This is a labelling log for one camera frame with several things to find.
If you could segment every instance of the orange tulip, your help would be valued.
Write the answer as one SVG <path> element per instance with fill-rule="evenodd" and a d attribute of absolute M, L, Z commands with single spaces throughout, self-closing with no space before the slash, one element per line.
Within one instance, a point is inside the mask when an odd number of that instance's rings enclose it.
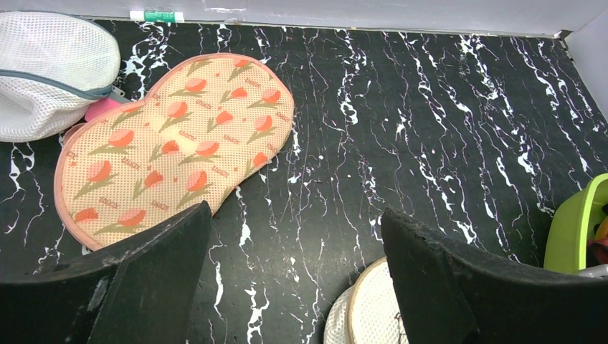
<path fill-rule="evenodd" d="M 203 79 L 190 79 L 186 82 L 186 91 L 198 92 L 207 86 L 207 81 Z"/>
<path fill-rule="evenodd" d="M 189 177 L 186 188 L 190 192 L 202 189 L 207 184 L 207 173 L 205 171 L 195 171 Z"/>
<path fill-rule="evenodd" d="M 243 87 L 239 87 L 236 90 L 232 91 L 230 97 L 232 98 L 244 98 L 247 96 L 247 91 Z"/>
<path fill-rule="evenodd" d="M 259 116 L 255 120 L 255 130 L 257 131 L 269 131 L 272 127 L 272 117 L 270 116 Z"/>
<path fill-rule="evenodd" d="M 167 116 L 171 118 L 180 118 L 188 111 L 188 105 L 185 102 L 174 102 L 167 109 Z"/>
<path fill-rule="evenodd" d="M 175 140 L 171 140 L 163 145 L 163 154 L 173 154 L 179 151 L 179 146 Z"/>
<path fill-rule="evenodd" d="M 255 158 L 253 158 L 253 166 L 260 167 L 268 162 L 268 158 L 264 153 L 258 153 Z"/>
<path fill-rule="evenodd" d="M 95 208 L 86 208 L 84 210 L 79 211 L 74 216 L 74 222 L 89 222 L 94 221 L 99 218 L 97 211 Z"/>
<path fill-rule="evenodd" d="M 279 98 L 281 98 L 281 92 L 278 90 L 268 89 L 268 90 L 265 90 L 264 93 L 262 94 L 262 100 L 264 100 L 265 102 L 267 102 L 269 104 L 274 104 L 274 103 L 278 102 Z"/>
<path fill-rule="evenodd" d="M 212 156 L 219 148 L 219 143 L 216 141 L 204 141 L 196 147 L 196 154 L 200 156 Z"/>
<path fill-rule="evenodd" d="M 249 61 L 247 61 L 246 59 L 241 59 L 241 60 L 237 60 L 234 63 L 234 66 L 237 67 L 237 68 L 245 67 L 247 65 L 247 63 L 249 63 Z"/>
<path fill-rule="evenodd" d="M 222 111 L 222 113 L 220 113 L 215 118 L 215 121 L 217 122 L 217 124 L 224 124 L 224 123 L 232 120 L 232 118 L 233 118 L 232 115 L 230 115 L 230 113 L 228 111 Z"/>
<path fill-rule="evenodd" d="M 163 175 L 160 174 L 158 171 L 152 171 L 150 174 L 148 174 L 146 179 L 143 181 L 143 185 L 145 185 L 146 188 L 151 188 L 152 186 L 154 186 L 157 183 L 160 183 L 162 181 L 163 181 Z"/>
<path fill-rule="evenodd" d="M 133 135 L 132 130 L 119 129 L 108 138 L 108 143 L 114 147 L 126 147 L 133 141 Z"/>
<path fill-rule="evenodd" d="M 87 179 L 92 182 L 104 181 L 110 176 L 110 172 L 112 172 L 110 161 L 98 161 L 89 167 Z"/>
<path fill-rule="evenodd" d="M 129 209 L 122 213 L 118 220 L 118 224 L 121 224 L 125 227 L 133 227 L 140 224 L 143 221 L 143 218 L 146 217 L 146 211 L 143 209 Z"/>

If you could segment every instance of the floor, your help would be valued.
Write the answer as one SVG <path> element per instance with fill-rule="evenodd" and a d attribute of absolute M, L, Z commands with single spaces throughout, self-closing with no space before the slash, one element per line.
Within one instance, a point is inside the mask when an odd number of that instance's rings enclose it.
<path fill-rule="evenodd" d="M 99 21 L 142 97 L 197 54 L 260 59 L 293 136 L 214 217 L 190 343 L 320 343 L 332 302 L 383 256 L 381 213 L 535 266 L 556 207 L 604 173 L 607 124 L 550 39 Z M 86 254 L 54 210 L 61 137 L 0 144 L 0 274 Z"/>

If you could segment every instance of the white mesh laundry bag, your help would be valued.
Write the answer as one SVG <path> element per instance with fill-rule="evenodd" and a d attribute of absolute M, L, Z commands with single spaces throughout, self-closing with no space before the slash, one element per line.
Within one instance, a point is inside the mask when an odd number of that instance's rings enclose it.
<path fill-rule="evenodd" d="M 324 344 L 407 344 L 386 258 L 370 265 L 334 302 Z"/>
<path fill-rule="evenodd" d="M 112 90 L 120 52 L 86 19 L 57 13 L 0 13 L 0 141 L 24 142 L 76 123 Z"/>

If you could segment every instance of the peach mesh mat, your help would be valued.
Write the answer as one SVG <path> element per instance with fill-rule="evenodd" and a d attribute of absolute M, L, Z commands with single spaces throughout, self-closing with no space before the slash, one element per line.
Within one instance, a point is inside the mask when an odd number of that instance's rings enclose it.
<path fill-rule="evenodd" d="M 250 57 L 182 62 L 140 101 L 87 123 L 65 143 L 54 178 L 72 235 L 99 249 L 203 200 L 215 212 L 285 144 L 293 99 Z"/>

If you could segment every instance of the green plastic basket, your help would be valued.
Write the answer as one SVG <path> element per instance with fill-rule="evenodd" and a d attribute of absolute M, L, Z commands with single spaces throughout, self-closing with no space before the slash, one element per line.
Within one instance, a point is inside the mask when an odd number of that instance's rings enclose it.
<path fill-rule="evenodd" d="M 606 218 L 608 173 L 593 178 L 559 206 L 551 222 L 545 251 L 547 270 L 576 274 L 586 266 L 586 241 L 593 239 L 593 227 Z"/>

